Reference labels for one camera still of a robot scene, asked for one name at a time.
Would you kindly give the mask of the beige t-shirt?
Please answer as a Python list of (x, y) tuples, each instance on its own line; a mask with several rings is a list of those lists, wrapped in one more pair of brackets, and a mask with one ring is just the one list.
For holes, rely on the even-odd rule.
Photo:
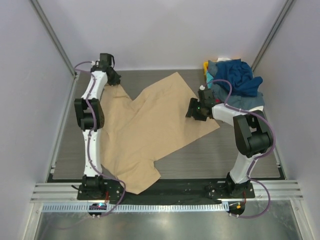
[(104, 87), (100, 161), (126, 191), (140, 194), (159, 178), (155, 161), (217, 130), (215, 120), (187, 118), (195, 94), (177, 72), (131, 99), (121, 85)]

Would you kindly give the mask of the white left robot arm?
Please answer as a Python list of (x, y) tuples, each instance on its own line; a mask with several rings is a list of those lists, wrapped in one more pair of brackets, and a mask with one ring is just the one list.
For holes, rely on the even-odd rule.
[(90, 81), (80, 98), (74, 100), (77, 125), (82, 131), (85, 148), (85, 167), (78, 200), (99, 200), (107, 193), (100, 154), (100, 136), (105, 124), (101, 97), (105, 85), (120, 83), (120, 76), (111, 66), (93, 66), (88, 72)]

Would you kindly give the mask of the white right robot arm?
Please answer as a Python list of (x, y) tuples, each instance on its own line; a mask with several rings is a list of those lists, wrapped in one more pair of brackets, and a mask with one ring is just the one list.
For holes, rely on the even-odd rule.
[(227, 103), (206, 105), (203, 101), (191, 98), (187, 118), (206, 121), (207, 118), (220, 120), (233, 127), (238, 155), (235, 164), (228, 172), (222, 186), (209, 185), (206, 189), (211, 197), (222, 196), (240, 198), (251, 183), (251, 172), (260, 157), (263, 157), (274, 144), (270, 126), (260, 110), (242, 110)]

